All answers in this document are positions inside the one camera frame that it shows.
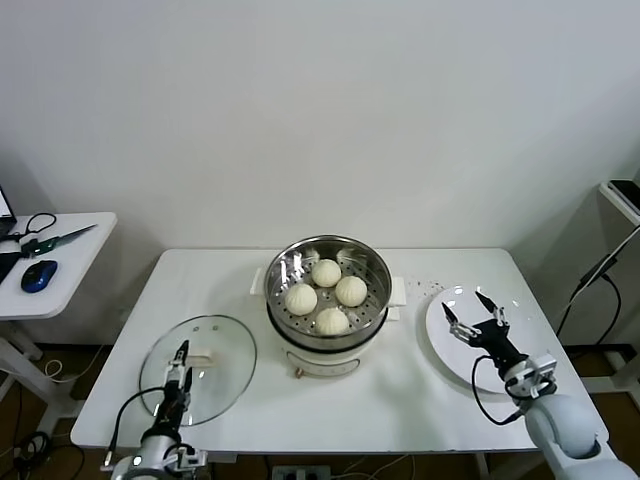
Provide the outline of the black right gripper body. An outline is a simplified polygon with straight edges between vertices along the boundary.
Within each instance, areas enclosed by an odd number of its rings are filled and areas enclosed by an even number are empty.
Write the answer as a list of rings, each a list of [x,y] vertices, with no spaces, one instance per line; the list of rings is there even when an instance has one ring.
[[[509,326],[499,325],[496,319],[490,319],[474,325],[474,328],[480,333],[472,340],[472,346],[484,349],[498,371],[508,371],[528,359],[509,340]]]

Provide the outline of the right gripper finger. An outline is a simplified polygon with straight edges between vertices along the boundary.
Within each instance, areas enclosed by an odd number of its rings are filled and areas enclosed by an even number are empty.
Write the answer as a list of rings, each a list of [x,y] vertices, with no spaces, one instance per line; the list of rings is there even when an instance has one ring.
[[[476,291],[475,295],[483,307],[490,313],[493,318],[496,320],[497,324],[501,327],[509,327],[510,324],[506,320],[506,316],[504,313],[504,308],[499,307],[491,298],[484,295],[480,291]]]
[[[442,303],[441,307],[449,324],[449,332],[454,337],[464,343],[469,343],[472,339],[475,338],[475,330],[461,323],[446,303]]]

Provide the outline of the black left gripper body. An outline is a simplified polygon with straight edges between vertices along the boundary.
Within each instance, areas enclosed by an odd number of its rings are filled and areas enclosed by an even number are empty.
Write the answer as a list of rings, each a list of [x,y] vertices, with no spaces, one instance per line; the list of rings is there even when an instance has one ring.
[[[157,413],[157,429],[162,435],[177,435],[190,403],[190,388],[170,380],[164,386],[164,399]]]

